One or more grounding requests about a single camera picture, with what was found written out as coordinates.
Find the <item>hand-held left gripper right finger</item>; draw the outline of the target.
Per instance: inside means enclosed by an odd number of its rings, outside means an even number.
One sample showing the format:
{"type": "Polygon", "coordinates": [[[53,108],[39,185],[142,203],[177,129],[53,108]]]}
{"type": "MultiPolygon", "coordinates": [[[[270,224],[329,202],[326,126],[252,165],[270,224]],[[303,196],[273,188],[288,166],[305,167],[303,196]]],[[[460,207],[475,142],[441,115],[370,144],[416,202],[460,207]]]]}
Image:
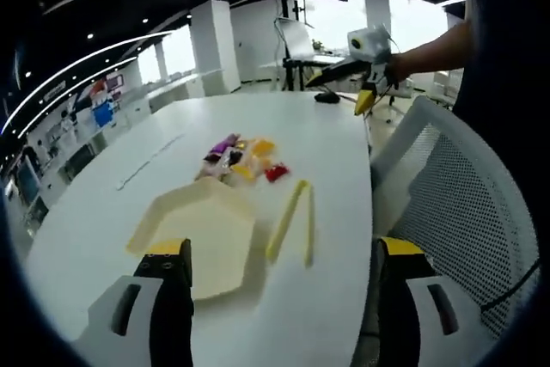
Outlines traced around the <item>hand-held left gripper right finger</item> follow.
{"type": "Polygon", "coordinates": [[[416,244],[374,241],[371,280],[377,292],[380,366],[460,366],[477,310],[451,279],[437,273],[416,244]]]}

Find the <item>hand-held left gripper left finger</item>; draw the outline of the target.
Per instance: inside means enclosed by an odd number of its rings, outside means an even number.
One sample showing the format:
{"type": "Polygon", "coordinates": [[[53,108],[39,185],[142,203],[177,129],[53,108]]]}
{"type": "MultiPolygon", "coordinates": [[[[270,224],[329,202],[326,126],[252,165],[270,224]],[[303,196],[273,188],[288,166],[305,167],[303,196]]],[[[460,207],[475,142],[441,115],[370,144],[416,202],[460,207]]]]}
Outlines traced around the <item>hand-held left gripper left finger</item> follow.
{"type": "Polygon", "coordinates": [[[89,366],[192,366],[192,244],[145,254],[89,307],[73,346],[89,366]]]}

